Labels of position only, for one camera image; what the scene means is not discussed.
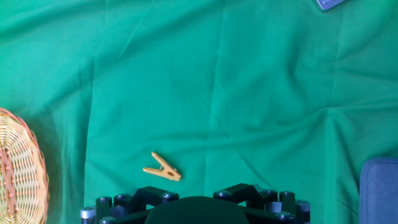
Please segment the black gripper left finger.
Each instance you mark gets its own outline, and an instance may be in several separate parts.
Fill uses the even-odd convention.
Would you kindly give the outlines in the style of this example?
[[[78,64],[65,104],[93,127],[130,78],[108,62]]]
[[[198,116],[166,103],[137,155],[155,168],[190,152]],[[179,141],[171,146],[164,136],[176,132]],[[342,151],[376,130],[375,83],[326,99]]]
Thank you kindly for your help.
[[[156,207],[179,198],[175,192],[151,186],[113,197],[100,196],[94,205],[80,210],[81,224],[144,223],[149,213],[147,206]]]

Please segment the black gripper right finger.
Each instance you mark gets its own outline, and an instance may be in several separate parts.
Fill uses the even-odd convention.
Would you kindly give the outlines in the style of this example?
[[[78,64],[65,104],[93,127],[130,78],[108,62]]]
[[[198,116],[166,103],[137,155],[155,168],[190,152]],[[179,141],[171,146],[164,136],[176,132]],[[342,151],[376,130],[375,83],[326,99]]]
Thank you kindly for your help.
[[[237,184],[217,190],[213,198],[234,203],[248,224],[310,224],[310,202],[291,191]]]

